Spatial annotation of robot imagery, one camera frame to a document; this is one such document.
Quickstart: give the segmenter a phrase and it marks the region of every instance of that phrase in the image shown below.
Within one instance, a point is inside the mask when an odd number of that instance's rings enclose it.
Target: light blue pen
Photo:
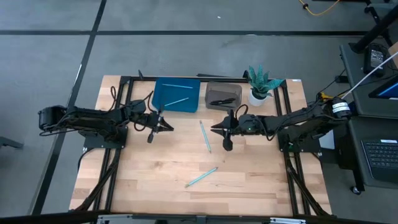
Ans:
[[[202,178],[206,177],[207,175],[211,174],[212,172],[216,171],[218,167],[212,169],[211,171],[207,172],[206,174],[201,175],[200,177],[196,178],[195,180],[191,181],[189,184],[185,185],[185,187],[189,187],[192,184],[198,182],[199,180],[202,180]]]
[[[180,88],[193,88],[193,87],[190,87],[190,86],[171,85],[171,84],[162,84],[162,85],[165,85],[165,86],[172,86],[172,87],[180,87]]]
[[[173,103],[167,103],[167,104],[164,105],[164,106],[170,106],[170,105],[173,105],[174,103],[179,103],[179,102],[184,101],[184,100],[187,100],[187,99],[189,99],[189,97],[186,97],[186,98],[181,99],[181,100],[174,101]]]
[[[206,135],[206,132],[205,132],[205,128],[203,127],[203,123],[201,122],[201,120],[199,120],[199,123],[200,123],[200,127],[201,127],[201,131],[202,131],[202,133],[203,133],[203,136],[205,137],[205,142],[206,142],[206,145],[207,145],[207,149],[208,149],[209,152],[211,153],[211,147],[210,147],[209,140],[207,139],[207,135]]]

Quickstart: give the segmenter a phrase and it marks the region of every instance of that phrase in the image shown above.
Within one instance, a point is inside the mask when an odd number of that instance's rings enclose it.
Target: wooden table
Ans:
[[[119,86],[120,76],[106,75],[99,91],[96,109],[108,110],[113,99],[111,86]],[[291,216],[289,188],[283,155],[278,141],[264,136],[233,136],[234,149],[222,147],[223,138],[210,131],[227,115],[205,106],[206,82],[202,82],[196,113],[166,111],[164,118],[173,132],[156,134],[148,144],[150,129],[137,132],[128,124],[126,147],[122,150],[114,189],[112,212]],[[143,99],[155,82],[134,82],[132,100]],[[248,104],[250,86],[243,88],[242,104]],[[287,80],[292,111],[306,107],[301,80]],[[285,113],[283,93],[282,111]],[[249,106],[249,113],[276,115],[275,100],[269,98],[260,107]],[[202,120],[212,153],[207,150],[199,120]],[[97,184],[103,161],[103,149],[87,154],[81,162],[70,208],[76,208]],[[331,212],[319,161],[301,153],[305,183],[317,202]],[[210,169],[218,170],[195,185],[184,185]],[[104,208],[107,186],[100,208]],[[302,200],[296,186],[298,207]]]

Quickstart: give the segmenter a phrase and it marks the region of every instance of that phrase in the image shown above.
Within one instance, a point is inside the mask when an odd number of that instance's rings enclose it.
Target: white cable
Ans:
[[[396,55],[398,55],[398,52],[396,52],[395,54],[391,55],[391,57],[387,58],[387,60],[383,61],[383,63],[381,63],[379,66],[377,66],[375,69],[373,69],[371,72],[369,72],[369,74],[367,74],[365,77],[363,77],[363,79],[361,79],[361,81],[359,81],[354,87],[352,87],[346,94],[344,94],[343,97],[341,97],[341,99],[344,99],[348,94],[350,94],[353,90],[355,90],[356,87],[359,86],[359,84],[361,84],[363,82],[363,80],[365,80],[367,77],[369,77],[370,75],[372,75],[373,72],[375,72],[377,69],[379,69],[380,67],[382,67],[385,63],[387,63],[388,61],[390,61],[393,57],[395,57]]]

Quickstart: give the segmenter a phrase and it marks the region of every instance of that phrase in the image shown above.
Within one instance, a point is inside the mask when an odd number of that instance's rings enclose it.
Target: pen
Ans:
[[[235,100],[236,100],[235,98],[228,98],[225,100],[215,100],[215,101],[210,102],[210,105],[223,105],[223,104],[227,104],[227,103],[232,103]]]
[[[172,85],[172,84],[162,84],[162,85],[172,86],[172,87],[180,87],[180,88],[193,88],[193,87],[190,87],[190,86],[180,86],[180,85]]]
[[[185,185],[185,187],[189,187],[192,184],[198,182],[199,180],[202,180],[202,178],[206,177],[207,175],[211,174],[212,172],[216,171],[217,169],[218,169],[218,167],[212,169],[211,171],[208,171],[207,173],[205,173],[205,174],[201,175],[200,177],[196,178],[195,180],[189,182],[189,184]]]
[[[201,127],[201,131],[203,133],[203,136],[205,137],[205,142],[206,142],[206,145],[207,145],[207,149],[211,153],[211,147],[210,147],[210,144],[209,144],[209,140],[207,139],[205,128],[203,127],[203,123],[201,122],[201,120],[199,120],[199,123],[200,123],[200,127]]]
[[[182,100],[174,101],[173,103],[167,103],[167,104],[164,105],[164,106],[170,106],[170,105],[173,105],[174,103],[179,103],[179,102],[184,101],[184,100],[187,100],[187,99],[189,99],[189,97],[186,97],[186,98],[184,98],[184,99],[182,99]]]

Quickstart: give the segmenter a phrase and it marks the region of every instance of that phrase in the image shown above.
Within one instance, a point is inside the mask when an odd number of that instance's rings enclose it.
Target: wheel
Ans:
[[[356,195],[360,195],[362,193],[355,186],[354,187],[350,187],[349,189],[352,191],[352,193],[354,193]]]

